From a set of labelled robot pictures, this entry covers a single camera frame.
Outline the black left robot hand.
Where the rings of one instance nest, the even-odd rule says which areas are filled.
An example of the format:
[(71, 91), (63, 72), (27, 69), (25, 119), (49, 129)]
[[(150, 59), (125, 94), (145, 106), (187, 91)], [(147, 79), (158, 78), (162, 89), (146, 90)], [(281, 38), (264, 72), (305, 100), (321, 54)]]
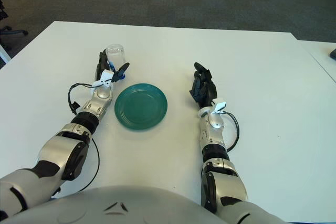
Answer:
[(116, 70), (115, 66), (108, 60), (106, 50), (104, 50), (103, 52), (99, 53), (99, 59), (95, 73), (95, 81), (100, 80), (104, 70), (110, 70), (113, 72), (111, 82), (117, 82), (119, 80), (122, 80), (125, 78), (124, 73), (128, 69), (129, 65), (130, 64), (126, 62), (118, 70)]

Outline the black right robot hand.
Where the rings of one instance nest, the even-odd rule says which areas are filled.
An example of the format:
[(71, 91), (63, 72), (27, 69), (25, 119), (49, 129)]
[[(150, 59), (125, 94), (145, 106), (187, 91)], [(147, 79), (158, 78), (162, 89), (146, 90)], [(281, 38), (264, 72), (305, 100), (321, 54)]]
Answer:
[(198, 62), (194, 63), (194, 67), (196, 71), (190, 94), (200, 109), (212, 106), (212, 101), (217, 98), (217, 90), (211, 72)]

